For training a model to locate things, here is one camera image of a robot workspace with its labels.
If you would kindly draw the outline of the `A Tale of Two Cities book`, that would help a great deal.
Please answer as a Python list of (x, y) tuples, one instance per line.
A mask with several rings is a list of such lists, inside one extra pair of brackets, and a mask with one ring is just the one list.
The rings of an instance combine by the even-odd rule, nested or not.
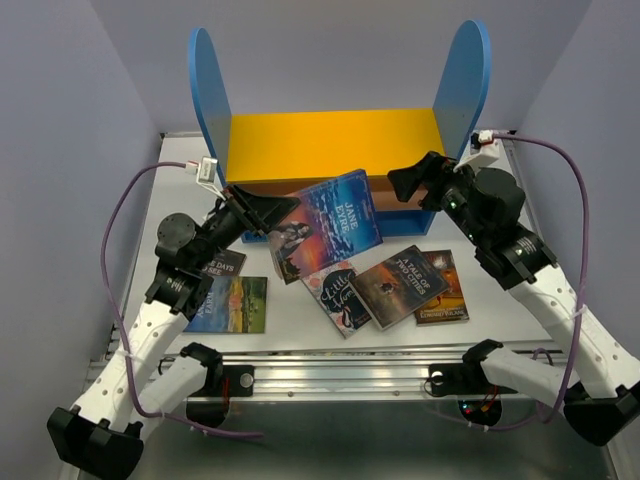
[(357, 274), (349, 284), (381, 330), (394, 327), (449, 288), (416, 245)]

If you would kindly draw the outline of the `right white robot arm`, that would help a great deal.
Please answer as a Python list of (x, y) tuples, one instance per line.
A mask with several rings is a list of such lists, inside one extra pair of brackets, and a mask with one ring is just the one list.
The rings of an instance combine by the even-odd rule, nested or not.
[(579, 299), (555, 255), (519, 221), (525, 193), (508, 172), (458, 166), (436, 152), (391, 170), (397, 199), (419, 187), (424, 210), (446, 213), (475, 247), (481, 268), (523, 305), (566, 354), (568, 370), (484, 340), (458, 363), (438, 364), (435, 396), (483, 393), (495, 386), (560, 406), (572, 429), (604, 446), (639, 416), (639, 361)]

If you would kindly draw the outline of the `Jane Eyre blue book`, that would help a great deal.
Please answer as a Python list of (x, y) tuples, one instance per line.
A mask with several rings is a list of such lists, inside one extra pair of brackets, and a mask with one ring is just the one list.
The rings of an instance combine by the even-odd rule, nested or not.
[(299, 206), (268, 234), (287, 284), (382, 243), (368, 176), (362, 169), (292, 194)]

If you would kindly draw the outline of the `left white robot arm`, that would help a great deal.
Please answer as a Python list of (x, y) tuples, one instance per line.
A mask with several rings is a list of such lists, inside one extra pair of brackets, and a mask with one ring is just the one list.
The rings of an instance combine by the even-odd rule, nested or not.
[(184, 347), (158, 379), (166, 350), (194, 318), (213, 285), (204, 268), (245, 232), (267, 234), (300, 204), (295, 197), (224, 189), (203, 224), (184, 213), (165, 217), (157, 229), (154, 279), (136, 319), (121, 327), (118, 349), (71, 408), (56, 408), (47, 430), (59, 458), (100, 479), (126, 479), (145, 442), (170, 419), (209, 436), (252, 439), (252, 432), (206, 427), (175, 415), (189, 395), (215, 392), (222, 382), (219, 352), (199, 343)]

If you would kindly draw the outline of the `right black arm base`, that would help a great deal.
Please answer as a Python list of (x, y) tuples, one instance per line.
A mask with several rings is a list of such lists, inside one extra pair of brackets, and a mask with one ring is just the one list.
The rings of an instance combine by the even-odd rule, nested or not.
[(466, 363), (430, 365), (422, 389), (436, 399), (456, 397), (459, 417), (454, 420), (485, 431), (505, 430), (498, 426), (503, 413), (501, 398), (516, 394), (513, 389), (490, 383), (479, 367)]

